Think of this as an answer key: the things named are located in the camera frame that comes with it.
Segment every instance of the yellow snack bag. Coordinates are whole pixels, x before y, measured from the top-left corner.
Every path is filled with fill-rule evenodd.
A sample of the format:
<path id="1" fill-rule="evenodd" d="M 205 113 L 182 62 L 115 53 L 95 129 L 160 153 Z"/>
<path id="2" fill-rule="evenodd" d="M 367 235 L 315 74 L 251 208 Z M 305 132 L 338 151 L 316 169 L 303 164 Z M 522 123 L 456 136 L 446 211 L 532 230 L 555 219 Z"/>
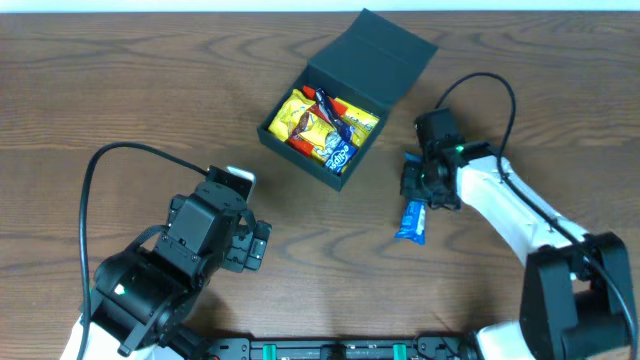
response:
<path id="1" fill-rule="evenodd" d="M 286 141 L 293 129 L 298 125 L 300 117 L 316 102 L 307 99 L 298 89 L 293 89 L 291 96 L 282 104 L 282 108 L 271 121 L 269 132 L 280 141 Z"/>
<path id="2" fill-rule="evenodd" d="M 363 134 L 364 139 L 366 139 L 371 133 L 371 130 L 373 130 L 373 128 L 378 124 L 378 117 L 360 109 L 359 107 L 353 106 L 342 99 L 337 98 L 336 101 L 347 107 L 347 112 L 342 118 L 349 125 L 355 126 L 356 129 L 359 129 Z"/>

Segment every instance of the wood grain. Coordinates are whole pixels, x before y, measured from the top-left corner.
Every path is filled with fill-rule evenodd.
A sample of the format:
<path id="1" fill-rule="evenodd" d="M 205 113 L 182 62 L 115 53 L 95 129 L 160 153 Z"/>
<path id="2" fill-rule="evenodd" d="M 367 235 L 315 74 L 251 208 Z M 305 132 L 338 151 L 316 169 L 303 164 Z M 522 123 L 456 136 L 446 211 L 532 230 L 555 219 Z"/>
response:
<path id="1" fill-rule="evenodd" d="M 440 50 L 341 193 L 262 147 L 255 127 L 356 14 L 0 16 L 0 357 L 61 354 L 81 301 L 82 176 L 120 140 L 259 178 L 267 257 L 257 274 L 214 276 L 189 321 L 203 334 L 412 336 L 516 317 L 522 267 L 472 209 L 430 213 L 425 247 L 392 239 L 413 119 L 480 70 L 516 90 L 508 156 L 519 174 L 570 218 L 622 237 L 637 278 L 640 16 L 383 15 Z M 502 135 L 499 84 L 466 84 L 451 105 L 468 139 Z M 92 270 L 199 180 L 148 154 L 106 156 L 89 209 Z"/>

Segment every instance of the snack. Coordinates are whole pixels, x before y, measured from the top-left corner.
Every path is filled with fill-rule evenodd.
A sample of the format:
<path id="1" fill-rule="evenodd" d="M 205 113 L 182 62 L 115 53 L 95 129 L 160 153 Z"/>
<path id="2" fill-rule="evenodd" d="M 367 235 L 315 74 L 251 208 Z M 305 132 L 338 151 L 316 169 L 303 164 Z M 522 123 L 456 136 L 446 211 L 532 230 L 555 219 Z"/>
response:
<path id="1" fill-rule="evenodd" d="M 302 92 L 307 97 L 307 99 L 316 98 L 316 91 L 313 90 L 313 88 L 308 87 L 307 85 L 302 87 Z M 333 105 L 333 108 L 336 109 L 336 112 L 338 113 L 338 115 L 340 115 L 340 117 L 343 117 L 344 113 L 347 112 L 347 107 L 338 103 L 331 97 L 329 97 L 329 101 L 331 102 L 331 105 Z"/>
<path id="2" fill-rule="evenodd" d="M 335 174 L 340 174 L 346 168 L 347 163 L 356 153 L 356 148 L 344 140 L 340 140 L 336 149 L 331 153 L 324 167 Z"/>
<path id="3" fill-rule="evenodd" d="M 373 128 L 378 124 L 378 117 L 353 106 L 342 99 L 338 98 L 336 99 L 336 102 L 347 108 L 342 119 L 349 125 L 353 125 L 364 132 L 366 134 L 365 138 L 368 137 L 371 130 L 373 130 Z"/>
<path id="4" fill-rule="evenodd" d="M 286 141 L 298 125 L 300 117 L 315 101 L 307 99 L 300 90 L 294 89 L 287 101 L 269 125 L 269 131 L 280 141 Z"/>
<path id="5" fill-rule="evenodd" d="M 336 109 L 331 105 L 329 97 L 321 88 L 316 89 L 315 100 L 318 102 L 318 110 L 320 110 L 322 115 L 329 120 L 329 123 L 336 128 L 342 140 L 350 143 L 353 133 L 355 132 L 355 127 L 340 119 L 340 115 L 338 115 Z"/>
<path id="6" fill-rule="evenodd" d="M 396 233 L 396 239 L 409 239 L 416 244 L 424 245 L 424 226 L 426 219 L 426 205 L 424 201 L 413 200 L 407 204 L 402 215 L 400 230 Z"/>
<path id="7" fill-rule="evenodd" d="M 292 132 L 289 143 L 298 151 L 324 164 L 340 140 L 340 135 L 331 125 L 306 111 Z"/>

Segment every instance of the black cable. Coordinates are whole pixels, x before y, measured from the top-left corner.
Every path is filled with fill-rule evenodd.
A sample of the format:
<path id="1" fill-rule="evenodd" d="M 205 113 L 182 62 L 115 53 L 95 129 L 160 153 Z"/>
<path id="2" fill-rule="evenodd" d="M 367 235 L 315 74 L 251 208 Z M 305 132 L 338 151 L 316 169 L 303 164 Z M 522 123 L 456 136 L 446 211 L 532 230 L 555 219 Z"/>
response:
<path id="1" fill-rule="evenodd" d="M 611 289 L 615 297 L 620 302 L 620 306 L 622 307 L 622 312 L 625 318 L 625 322 L 627 324 L 627 331 L 629 332 L 629 341 L 631 343 L 630 358 L 631 360 L 635 360 L 638 354 L 638 328 L 637 328 L 638 324 L 636 324 L 635 321 L 633 320 L 633 316 L 631 315 L 631 311 L 629 310 L 629 305 L 627 301 L 624 299 L 624 297 L 622 296 L 622 293 L 620 292 L 618 285 L 611 278 L 611 275 L 609 274 L 609 272 L 607 272 L 600 265 L 600 263 L 593 257 L 593 255 L 582 245 L 582 243 L 578 239 L 576 239 L 565 228 L 560 226 L 560 224 L 558 224 L 558 221 L 556 219 L 553 219 L 552 217 L 547 215 L 544 212 L 544 210 L 540 209 L 533 201 L 531 201 L 531 199 L 529 199 L 522 191 L 520 191 L 520 189 L 518 189 L 518 187 L 516 187 L 509 179 L 509 174 L 505 173 L 504 169 L 502 168 L 502 155 L 504 153 L 504 149 L 507 146 L 507 141 L 509 140 L 509 135 L 511 135 L 511 130 L 513 129 L 513 124 L 516 119 L 516 95 L 513 91 L 513 88 L 511 88 L 511 85 L 509 84 L 509 82 L 502 76 L 489 73 L 489 72 L 477 72 L 477 73 L 469 74 L 463 77 L 462 79 L 456 81 L 455 83 L 453 83 L 453 85 L 451 85 L 449 89 L 447 89 L 447 91 L 445 91 L 444 94 L 442 94 L 442 96 L 436 103 L 435 108 L 436 109 L 439 108 L 444 102 L 445 98 L 449 95 L 449 93 L 451 93 L 451 91 L 453 91 L 453 89 L 455 89 L 458 85 L 460 85 L 461 83 L 471 78 L 478 77 L 478 76 L 490 77 L 492 79 L 495 79 L 501 82 L 502 85 L 504 85 L 504 87 L 507 89 L 507 92 L 509 93 L 509 98 L 511 99 L 511 114 L 509 115 L 509 123 L 507 124 L 507 130 L 505 131 L 504 136 L 502 137 L 502 143 L 500 144 L 500 149 L 498 150 L 498 155 L 496 157 L 496 166 L 498 168 L 498 173 L 500 174 L 500 178 L 502 179 L 502 181 L 504 181 L 505 184 L 507 184 L 507 186 L 509 186 L 509 188 L 511 189 L 511 191 L 513 191 L 514 194 L 516 194 L 525 204 L 527 204 L 527 206 L 529 206 L 544 221 L 548 222 L 551 228 L 553 228 L 558 233 L 560 233 L 560 235 L 567 238 L 567 240 L 569 240 L 569 242 L 571 242 L 571 244 L 574 245 L 584 255 L 584 259 L 588 264 L 588 266 L 590 266 L 593 270 L 595 270 L 595 272 L 598 273 L 598 275 L 600 275 L 600 277 L 602 277 L 602 279 L 605 281 L 609 289 Z"/>
<path id="2" fill-rule="evenodd" d="M 151 146 L 134 142 L 115 142 L 109 145 L 103 146 L 98 150 L 89 161 L 87 165 L 87 171 L 84 174 L 84 182 L 82 183 L 82 193 L 80 195 L 80 215 L 78 216 L 78 242 L 80 243 L 80 267 L 82 269 L 82 295 L 84 298 L 82 308 L 82 341 L 80 343 L 80 349 L 78 350 L 78 360 L 83 360 L 84 354 L 87 349 L 87 340 L 89 339 L 89 324 L 91 323 L 91 287 L 89 282 L 89 259 L 87 255 L 87 207 L 89 204 L 89 189 L 91 188 L 91 179 L 93 178 L 93 172 L 98 164 L 98 160 L 104 153 L 111 149 L 127 147 L 140 149 L 150 152 L 154 155 L 158 155 L 167 160 L 173 161 L 176 164 L 187 167 L 194 170 L 204 176 L 208 175 L 208 172 L 198 166 L 179 159 L 173 155 L 167 154 L 164 151 L 158 150 Z"/>

